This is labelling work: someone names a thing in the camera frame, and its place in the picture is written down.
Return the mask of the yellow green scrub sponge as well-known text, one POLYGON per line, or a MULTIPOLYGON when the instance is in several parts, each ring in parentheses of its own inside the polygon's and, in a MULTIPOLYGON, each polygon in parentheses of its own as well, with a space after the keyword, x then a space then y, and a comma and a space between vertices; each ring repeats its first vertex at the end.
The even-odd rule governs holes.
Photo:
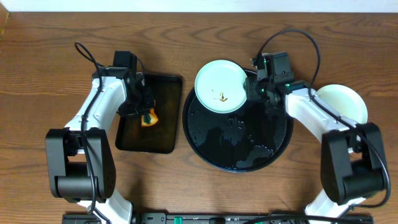
POLYGON ((155 109, 152 108, 149 110, 148 113, 141 116, 141 126, 142 127, 149 127, 153 126, 158 122, 158 117, 155 114, 155 109))

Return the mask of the light blue plate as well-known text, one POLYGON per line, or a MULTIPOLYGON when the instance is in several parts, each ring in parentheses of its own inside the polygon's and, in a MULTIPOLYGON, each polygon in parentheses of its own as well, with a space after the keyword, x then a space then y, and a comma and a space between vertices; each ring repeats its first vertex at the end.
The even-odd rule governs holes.
POLYGON ((326 85, 317 91, 317 95, 345 117, 360 124, 368 122, 366 104, 351 88, 338 84, 326 85))
POLYGON ((214 60, 197 73, 195 94, 206 109, 220 114, 232 113, 247 100, 244 90, 246 78, 245 71, 238 64, 214 60))

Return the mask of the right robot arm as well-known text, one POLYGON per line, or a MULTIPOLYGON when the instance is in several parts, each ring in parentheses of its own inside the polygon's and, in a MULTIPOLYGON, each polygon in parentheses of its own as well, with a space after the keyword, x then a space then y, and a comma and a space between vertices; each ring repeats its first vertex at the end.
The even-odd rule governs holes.
POLYGON ((270 100, 302 123, 321 143, 323 189, 299 217, 305 223, 348 223, 354 208, 377 208, 391 196, 391 178, 381 131, 374 123, 360 124, 320 99, 312 86, 292 73, 249 72, 244 82, 248 98, 270 100), (385 191, 381 202, 365 200, 385 191))

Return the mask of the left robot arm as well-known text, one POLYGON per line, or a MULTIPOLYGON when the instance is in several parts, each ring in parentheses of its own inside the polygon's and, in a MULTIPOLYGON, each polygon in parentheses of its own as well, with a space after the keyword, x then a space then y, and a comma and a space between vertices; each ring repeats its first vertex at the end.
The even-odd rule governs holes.
POLYGON ((154 107, 143 72, 101 67, 77 114, 50 129, 45 150, 50 191, 55 198, 84 207, 75 223, 135 223, 134 206, 116 190, 116 167, 108 141, 114 117, 142 115, 154 107))

